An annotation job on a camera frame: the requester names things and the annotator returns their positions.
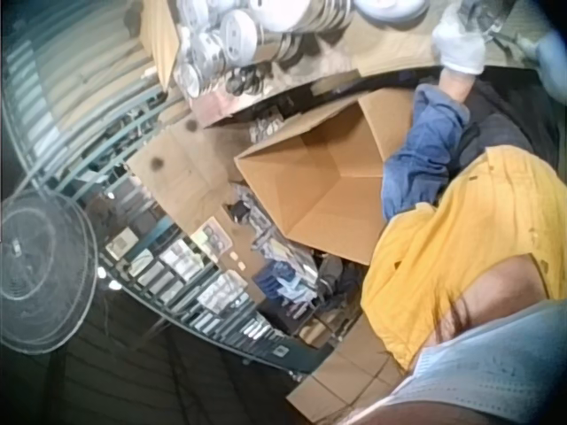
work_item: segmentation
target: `package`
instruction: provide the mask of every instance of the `package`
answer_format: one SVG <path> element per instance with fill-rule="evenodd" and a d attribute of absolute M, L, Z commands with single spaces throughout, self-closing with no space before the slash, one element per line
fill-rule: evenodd
<path fill-rule="evenodd" d="M 387 397 L 402 379 L 398 364 L 362 315 L 287 399 L 310 421 L 335 424 Z"/>
<path fill-rule="evenodd" d="M 164 129 L 128 160 L 159 206 L 223 270 L 234 270 L 257 304 L 265 296 L 253 282 L 265 259 L 251 246 L 256 235 L 230 218 L 224 205 L 236 202 L 231 182 L 242 175 L 234 157 L 251 146 L 247 129 L 195 128 L 192 115 Z"/>
<path fill-rule="evenodd" d="M 237 166 L 283 235 L 369 264 L 384 228 L 384 162 L 411 126 L 413 91 L 380 89 L 287 120 Z"/>

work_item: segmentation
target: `cardboard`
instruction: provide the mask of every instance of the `cardboard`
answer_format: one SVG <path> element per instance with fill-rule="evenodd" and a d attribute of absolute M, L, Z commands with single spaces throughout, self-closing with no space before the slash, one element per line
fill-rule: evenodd
<path fill-rule="evenodd" d="M 436 0 L 429 10 L 406 25 L 378 25 L 355 14 L 345 31 L 344 40 L 353 65 L 362 77 L 390 73 L 409 68 L 439 65 L 433 54 L 431 34 L 441 20 L 443 11 L 460 0 Z M 516 33 L 537 41 L 549 30 L 549 24 L 529 0 L 518 0 L 502 28 L 502 33 Z M 486 45 L 486 64 L 489 66 L 526 67 L 524 55 L 516 46 L 509 46 L 508 55 L 495 43 Z"/>
<path fill-rule="evenodd" d="M 346 407 L 346 403 L 309 376 L 288 396 L 294 405 L 311 422 L 315 423 Z"/>
<path fill-rule="evenodd" d="M 144 0 L 139 38 L 145 51 L 153 57 L 161 87 L 167 90 L 181 45 L 167 0 Z"/>
<path fill-rule="evenodd" d="M 402 375 L 364 315 L 288 401 L 310 421 L 338 423 L 388 396 Z"/>
<path fill-rule="evenodd" d="M 337 351 L 314 371 L 313 377 L 348 405 L 354 403 L 372 382 L 371 375 L 364 373 Z"/>
<path fill-rule="evenodd" d="M 371 376 L 377 376 L 391 357 L 364 314 L 338 345 L 337 352 Z"/>
<path fill-rule="evenodd" d="M 291 240 L 369 264 L 385 223 L 384 161 L 411 125 L 413 92 L 381 89 L 292 117 L 237 166 Z"/>
<path fill-rule="evenodd" d="M 234 223 L 224 210 L 236 201 L 231 182 L 239 182 L 234 157 L 250 146 L 245 129 L 193 129 L 192 116 L 166 128 L 128 160 L 128 167 L 151 192 L 161 208 L 187 235 L 214 217 L 232 247 L 218 262 L 235 270 L 248 283 L 246 292 L 259 304 L 265 298 L 252 277 L 265 259 L 251 251 L 252 228 Z"/>

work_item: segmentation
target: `round metal container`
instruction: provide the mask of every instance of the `round metal container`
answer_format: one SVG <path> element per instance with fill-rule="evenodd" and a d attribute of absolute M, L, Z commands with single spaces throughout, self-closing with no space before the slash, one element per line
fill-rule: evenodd
<path fill-rule="evenodd" d="M 293 34 L 284 34 L 282 45 L 277 52 L 274 60 L 281 62 L 293 58 L 299 51 L 301 45 L 301 36 Z"/>
<path fill-rule="evenodd" d="M 207 0 L 177 0 L 180 21 L 193 31 L 213 27 L 219 20 L 216 12 L 209 11 Z"/>
<path fill-rule="evenodd" d="M 274 59 L 284 35 L 265 31 L 247 11 L 228 12 L 221 23 L 221 39 L 229 62 L 248 66 Z"/>
<path fill-rule="evenodd" d="M 183 89 L 192 98 L 202 96 L 216 86 L 214 81 L 203 78 L 201 72 L 188 63 L 181 65 L 180 75 Z"/>
<path fill-rule="evenodd" d="M 191 45 L 195 67 L 205 79 L 218 78 L 227 71 L 227 61 L 218 31 L 196 34 Z"/>
<path fill-rule="evenodd" d="M 309 32 L 306 25 L 317 16 L 325 0 L 250 0 L 261 25 L 277 33 Z"/>
<path fill-rule="evenodd" d="M 247 0 L 206 0 L 209 6 L 209 12 L 214 12 L 221 17 L 229 11 L 238 8 L 245 8 L 248 4 Z"/>

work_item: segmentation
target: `person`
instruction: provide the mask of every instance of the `person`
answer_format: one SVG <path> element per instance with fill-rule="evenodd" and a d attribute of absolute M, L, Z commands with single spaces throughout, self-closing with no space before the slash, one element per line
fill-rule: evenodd
<path fill-rule="evenodd" d="M 502 121 L 449 181 L 485 43 L 451 6 L 432 38 L 444 69 L 384 166 L 388 225 L 361 299 L 408 378 L 347 423 L 527 423 L 567 353 L 567 188 Z"/>

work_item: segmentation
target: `white round lid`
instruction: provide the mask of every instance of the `white round lid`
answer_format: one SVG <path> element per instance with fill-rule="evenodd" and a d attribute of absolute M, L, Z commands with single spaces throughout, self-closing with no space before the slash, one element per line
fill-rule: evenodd
<path fill-rule="evenodd" d="M 185 87 L 189 96 L 197 98 L 201 94 L 202 83 L 198 71 L 193 65 L 184 64 L 183 65 L 183 81 L 185 82 Z"/>
<path fill-rule="evenodd" d="M 383 22 L 405 22 L 417 18 L 429 7 L 430 0 L 354 0 L 365 15 Z"/>
<path fill-rule="evenodd" d="M 319 0 L 250 0 L 250 9 L 261 25 L 277 33 L 292 31 Z"/>
<path fill-rule="evenodd" d="M 214 22 L 210 22 L 212 16 L 209 14 L 206 0 L 188 0 L 188 3 L 187 15 L 193 28 L 200 29 L 208 27 L 209 24 L 214 24 Z"/>
<path fill-rule="evenodd" d="M 224 15 L 221 23 L 221 39 L 224 54 L 238 66 L 250 65 L 254 59 L 258 40 L 258 28 L 246 12 L 235 10 Z"/>

